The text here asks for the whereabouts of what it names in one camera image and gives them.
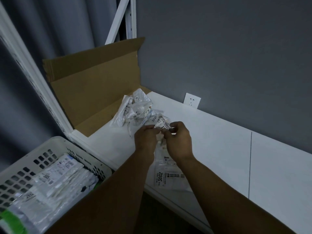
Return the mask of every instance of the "curtain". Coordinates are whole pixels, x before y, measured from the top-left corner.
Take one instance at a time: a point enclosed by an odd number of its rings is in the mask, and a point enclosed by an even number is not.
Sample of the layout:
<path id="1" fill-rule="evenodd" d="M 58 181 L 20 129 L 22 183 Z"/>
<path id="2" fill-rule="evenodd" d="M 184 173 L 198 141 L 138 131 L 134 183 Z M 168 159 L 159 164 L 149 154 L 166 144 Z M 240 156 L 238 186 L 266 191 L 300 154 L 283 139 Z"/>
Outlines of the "curtain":
<path id="1" fill-rule="evenodd" d="M 119 1 L 1 0 L 43 75 L 44 58 L 104 45 Z M 0 51 L 2 171 L 50 137 L 63 134 L 3 45 Z"/>

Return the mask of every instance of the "plastic basket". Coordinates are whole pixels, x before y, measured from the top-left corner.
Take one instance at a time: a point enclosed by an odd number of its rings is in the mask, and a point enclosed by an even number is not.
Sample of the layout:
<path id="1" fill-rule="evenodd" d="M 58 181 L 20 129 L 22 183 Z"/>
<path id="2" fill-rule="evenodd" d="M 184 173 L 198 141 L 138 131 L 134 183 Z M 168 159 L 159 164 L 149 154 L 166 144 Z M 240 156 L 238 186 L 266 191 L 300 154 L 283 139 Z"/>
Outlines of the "plastic basket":
<path id="1" fill-rule="evenodd" d="M 69 153 L 102 180 L 112 174 L 108 166 L 68 140 L 52 137 L 0 173 L 0 213 L 15 201 L 18 193 L 25 193 L 32 187 L 30 180 L 33 176 L 64 153 Z"/>

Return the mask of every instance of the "brown cardboard sheet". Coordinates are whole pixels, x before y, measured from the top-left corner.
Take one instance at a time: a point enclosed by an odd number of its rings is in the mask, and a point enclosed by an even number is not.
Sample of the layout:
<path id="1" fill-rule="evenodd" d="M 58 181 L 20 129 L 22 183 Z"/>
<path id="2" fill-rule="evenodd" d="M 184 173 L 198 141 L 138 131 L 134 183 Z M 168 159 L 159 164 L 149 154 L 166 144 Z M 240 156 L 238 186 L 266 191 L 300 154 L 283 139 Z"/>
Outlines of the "brown cardboard sheet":
<path id="1" fill-rule="evenodd" d="M 90 136 L 109 122 L 124 95 L 141 88 L 137 50 L 144 38 L 129 39 L 44 60 L 47 78 L 73 127 Z"/>

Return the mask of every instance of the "person's left hand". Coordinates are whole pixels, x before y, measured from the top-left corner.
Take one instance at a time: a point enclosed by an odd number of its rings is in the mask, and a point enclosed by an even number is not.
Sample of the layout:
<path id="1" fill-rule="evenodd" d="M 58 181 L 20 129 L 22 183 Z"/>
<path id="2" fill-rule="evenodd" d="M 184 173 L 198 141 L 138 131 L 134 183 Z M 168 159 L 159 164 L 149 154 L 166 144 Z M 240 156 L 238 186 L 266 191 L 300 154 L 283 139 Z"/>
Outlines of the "person's left hand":
<path id="1" fill-rule="evenodd" d="M 142 126 L 135 133 L 135 151 L 154 157 L 157 144 L 156 135 L 160 132 L 161 128 L 154 128 L 154 125 Z"/>

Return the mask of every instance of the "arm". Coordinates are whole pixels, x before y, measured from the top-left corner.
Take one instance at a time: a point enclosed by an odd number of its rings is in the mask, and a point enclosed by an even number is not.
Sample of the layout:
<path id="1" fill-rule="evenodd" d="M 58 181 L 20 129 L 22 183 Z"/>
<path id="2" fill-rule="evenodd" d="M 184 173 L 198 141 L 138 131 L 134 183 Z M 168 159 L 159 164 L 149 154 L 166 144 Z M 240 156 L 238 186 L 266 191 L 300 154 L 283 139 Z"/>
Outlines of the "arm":
<path id="1" fill-rule="evenodd" d="M 135 152 L 96 190 L 70 209 L 49 233 L 132 233 L 148 169 L 154 161 L 156 134 L 144 126 L 135 134 Z"/>
<path id="2" fill-rule="evenodd" d="M 171 131 L 162 130 L 168 152 L 186 176 L 216 234 L 294 233 L 197 161 L 189 131 L 182 122 L 174 122 L 171 126 L 174 127 Z"/>

